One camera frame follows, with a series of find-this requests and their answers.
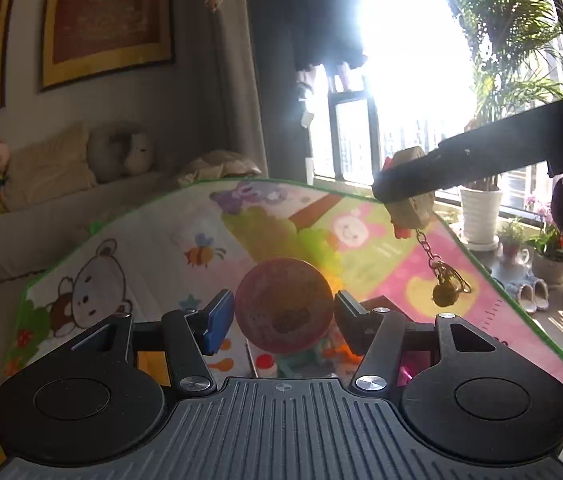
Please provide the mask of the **pink plastic toy piece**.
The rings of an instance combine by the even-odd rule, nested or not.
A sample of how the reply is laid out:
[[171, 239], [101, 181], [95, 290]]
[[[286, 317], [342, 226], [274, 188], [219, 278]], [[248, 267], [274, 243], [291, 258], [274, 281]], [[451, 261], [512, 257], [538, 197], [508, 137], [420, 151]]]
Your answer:
[[406, 350], [402, 352], [396, 385], [404, 387], [416, 375], [431, 367], [431, 352], [428, 350]]

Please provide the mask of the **small red-capped white bottle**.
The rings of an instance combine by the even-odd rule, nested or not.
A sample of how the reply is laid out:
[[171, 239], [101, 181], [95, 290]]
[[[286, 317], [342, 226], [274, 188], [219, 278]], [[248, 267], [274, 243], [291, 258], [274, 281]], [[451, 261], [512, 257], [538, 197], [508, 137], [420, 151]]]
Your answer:
[[254, 363], [256, 363], [256, 372], [260, 378], [273, 378], [278, 376], [278, 366], [272, 354], [261, 353], [256, 357]]

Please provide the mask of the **orange plastic toy cup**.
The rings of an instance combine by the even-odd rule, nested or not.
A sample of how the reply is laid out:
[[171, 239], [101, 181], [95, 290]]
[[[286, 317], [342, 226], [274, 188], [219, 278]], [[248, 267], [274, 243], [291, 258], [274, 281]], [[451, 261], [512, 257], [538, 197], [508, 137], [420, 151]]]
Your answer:
[[235, 320], [244, 336], [273, 354], [316, 344], [333, 319], [333, 292], [315, 266], [297, 258], [257, 264], [235, 295]]

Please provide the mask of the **cartoon figure keychain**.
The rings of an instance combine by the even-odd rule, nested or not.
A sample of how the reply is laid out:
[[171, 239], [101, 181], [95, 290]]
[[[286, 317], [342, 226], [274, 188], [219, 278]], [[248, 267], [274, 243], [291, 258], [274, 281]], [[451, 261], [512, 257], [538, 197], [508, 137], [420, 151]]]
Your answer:
[[437, 279], [437, 284], [432, 289], [432, 301], [439, 308], [448, 308], [457, 303], [461, 294], [470, 294], [470, 284], [433, 251], [425, 234], [432, 219], [433, 194], [428, 192], [392, 202], [388, 198], [379, 198], [379, 202], [388, 211], [394, 237], [397, 240], [407, 240], [415, 236], [417, 243], [423, 248], [428, 266]]

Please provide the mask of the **teal plastic toy crank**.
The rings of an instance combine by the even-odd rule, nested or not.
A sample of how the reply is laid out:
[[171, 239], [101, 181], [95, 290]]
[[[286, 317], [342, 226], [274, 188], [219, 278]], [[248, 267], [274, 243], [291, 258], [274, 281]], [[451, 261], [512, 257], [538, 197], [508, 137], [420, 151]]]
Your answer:
[[323, 356], [322, 344], [314, 344], [313, 347], [275, 356], [275, 362], [280, 374], [287, 378], [324, 378], [335, 373], [332, 362]]

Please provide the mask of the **pink cardboard box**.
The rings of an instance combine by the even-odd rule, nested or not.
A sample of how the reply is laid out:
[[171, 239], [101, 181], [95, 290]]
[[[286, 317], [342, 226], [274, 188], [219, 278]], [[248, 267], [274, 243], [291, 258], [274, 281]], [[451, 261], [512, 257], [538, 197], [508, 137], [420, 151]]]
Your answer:
[[258, 375], [256, 363], [254, 363], [254, 355], [252, 354], [250, 344], [248, 341], [245, 341], [245, 351], [246, 351], [246, 356], [248, 359], [248, 365], [250, 368], [251, 375], [253, 378], [258, 378], [259, 375]]

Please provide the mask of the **colourful cartoon play mat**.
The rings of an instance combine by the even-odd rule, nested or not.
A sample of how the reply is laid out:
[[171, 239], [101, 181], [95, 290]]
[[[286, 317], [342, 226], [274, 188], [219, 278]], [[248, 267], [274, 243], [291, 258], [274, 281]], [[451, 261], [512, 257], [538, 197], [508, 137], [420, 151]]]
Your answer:
[[129, 301], [142, 321], [236, 289], [256, 264], [273, 258], [311, 263], [332, 290], [388, 298], [418, 322], [439, 313], [423, 248], [394, 237], [382, 204], [282, 181], [199, 182], [92, 222], [84, 242], [30, 278], [0, 378], [78, 332], [70, 318], [76, 280], [105, 240], [117, 245], [110, 260], [116, 298]]

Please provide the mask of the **small flower pot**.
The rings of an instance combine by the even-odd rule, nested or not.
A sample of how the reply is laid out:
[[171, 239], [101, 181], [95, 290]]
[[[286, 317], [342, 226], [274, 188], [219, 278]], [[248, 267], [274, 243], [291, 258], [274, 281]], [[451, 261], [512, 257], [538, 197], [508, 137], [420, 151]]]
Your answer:
[[541, 208], [537, 214], [542, 226], [527, 240], [532, 251], [531, 270], [549, 286], [563, 283], [563, 232], [556, 226], [551, 207]]

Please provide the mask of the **white potted palm plant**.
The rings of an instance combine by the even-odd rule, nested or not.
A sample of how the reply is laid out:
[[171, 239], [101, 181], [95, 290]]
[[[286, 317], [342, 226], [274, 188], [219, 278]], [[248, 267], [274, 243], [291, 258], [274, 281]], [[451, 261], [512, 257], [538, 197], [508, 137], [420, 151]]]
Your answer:
[[563, 85], [541, 70], [560, 34], [551, 0], [446, 1], [473, 64], [477, 107], [467, 130], [563, 98]]

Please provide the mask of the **beige folded blanket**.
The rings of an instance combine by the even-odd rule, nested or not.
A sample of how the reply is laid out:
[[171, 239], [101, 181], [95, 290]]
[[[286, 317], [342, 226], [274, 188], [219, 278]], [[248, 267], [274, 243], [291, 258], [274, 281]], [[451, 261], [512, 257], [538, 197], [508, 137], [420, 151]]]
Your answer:
[[220, 180], [230, 177], [259, 177], [261, 169], [245, 155], [214, 150], [189, 162], [178, 174], [181, 188], [199, 181]]

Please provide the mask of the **grey neck pillow bear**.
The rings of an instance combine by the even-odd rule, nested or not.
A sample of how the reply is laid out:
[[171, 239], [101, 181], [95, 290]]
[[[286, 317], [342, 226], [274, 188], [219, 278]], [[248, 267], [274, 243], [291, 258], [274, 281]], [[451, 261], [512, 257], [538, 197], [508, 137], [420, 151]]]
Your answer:
[[137, 177], [152, 169], [152, 140], [132, 122], [111, 122], [93, 129], [88, 139], [88, 167], [98, 183]]

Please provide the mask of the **grey fabric sofa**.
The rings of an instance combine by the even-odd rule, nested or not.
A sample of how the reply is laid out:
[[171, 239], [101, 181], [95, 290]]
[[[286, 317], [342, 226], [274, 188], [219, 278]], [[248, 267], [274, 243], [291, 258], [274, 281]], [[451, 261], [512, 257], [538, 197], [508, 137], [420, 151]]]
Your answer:
[[84, 242], [92, 222], [114, 218], [177, 186], [175, 177], [151, 172], [0, 214], [0, 370], [30, 278]]

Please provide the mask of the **beige pillow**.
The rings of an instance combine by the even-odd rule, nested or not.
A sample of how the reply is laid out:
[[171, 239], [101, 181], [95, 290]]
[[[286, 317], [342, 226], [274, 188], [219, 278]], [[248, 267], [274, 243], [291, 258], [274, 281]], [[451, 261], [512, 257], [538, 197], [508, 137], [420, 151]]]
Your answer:
[[88, 126], [77, 122], [12, 154], [0, 192], [5, 208], [23, 210], [94, 188], [96, 177], [86, 160], [89, 138]]

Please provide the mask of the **gold framed picture right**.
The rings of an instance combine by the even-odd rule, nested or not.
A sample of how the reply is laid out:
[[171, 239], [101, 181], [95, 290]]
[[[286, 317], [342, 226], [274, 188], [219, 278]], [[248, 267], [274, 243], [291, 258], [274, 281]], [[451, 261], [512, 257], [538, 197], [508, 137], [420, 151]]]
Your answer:
[[43, 91], [173, 60], [171, 0], [45, 0]]

